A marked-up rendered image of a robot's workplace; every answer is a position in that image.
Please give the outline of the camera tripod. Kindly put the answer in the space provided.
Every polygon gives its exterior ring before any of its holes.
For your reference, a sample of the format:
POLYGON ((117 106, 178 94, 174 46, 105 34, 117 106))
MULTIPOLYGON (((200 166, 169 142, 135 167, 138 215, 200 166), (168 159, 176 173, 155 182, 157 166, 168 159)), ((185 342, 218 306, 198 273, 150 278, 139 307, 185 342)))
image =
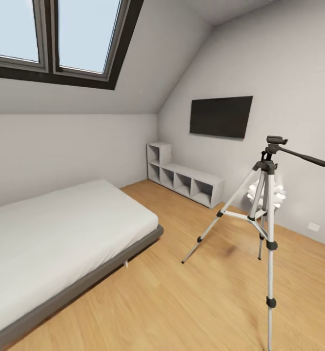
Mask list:
POLYGON ((261 161, 256 162, 256 164, 252 168, 252 171, 247 175, 247 177, 237 188, 237 190, 234 192, 232 197, 227 201, 224 207, 217 213, 217 217, 215 218, 215 220, 211 223, 211 225, 208 227, 205 233, 198 238, 197 244, 194 246, 194 248, 191 250, 188 256, 182 261, 182 263, 184 264, 186 259, 194 251, 197 245, 201 243, 204 236, 209 232, 209 230, 216 223, 216 221, 223 216, 223 214, 241 218, 253 224, 254 227, 260 232, 260 248, 259 248, 259 257, 258 257, 259 260, 261 260, 262 241, 264 239, 266 239, 266 247, 268 248, 268 296, 266 297, 266 303, 268 305, 268 351, 271 351, 272 308, 276 307, 276 299, 272 297, 273 250, 276 250, 278 248, 278 243, 274 241, 274 194, 275 194, 274 175, 278 164, 274 164, 274 162, 271 160, 271 157, 272 157, 272 154, 276 154, 276 152, 280 150, 295 156, 299 156, 300 158, 303 158, 309 162, 315 163, 323 167, 325 167, 325 161, 312 156, 305 156, 300 153, 296 153, 294 151, 280 147, 279 144, 286 145, 288 141, 288 139, 283 140, 283 137, 281 136, 267 136, 266 140, 267 140, 267 143, 269 144, 268 144, 268 147, 265 148, 265 151, 261 152, 262 154, 261 161), (264 155, 266 153, 267 153, 267 157, 266 159, 264 159, 264 155), (236 198, 240 190, 246 185, 246 183, 250 180, 250 178, 254 175, 254 173, 259 168, 261 168, 261 175, 259 178, 258 187, 255 193, 254 201, 249 215, 242 215, 242 214, 226 211, 226 209, 236 198), (260 211, 256 212, 263 188, 264 188, 263 207, 260 211), (256 221, 256 219, 258 218, 262 218, 261 225, 256 221), (268 221, 267 232, 264 229, 265 220, 268 221))

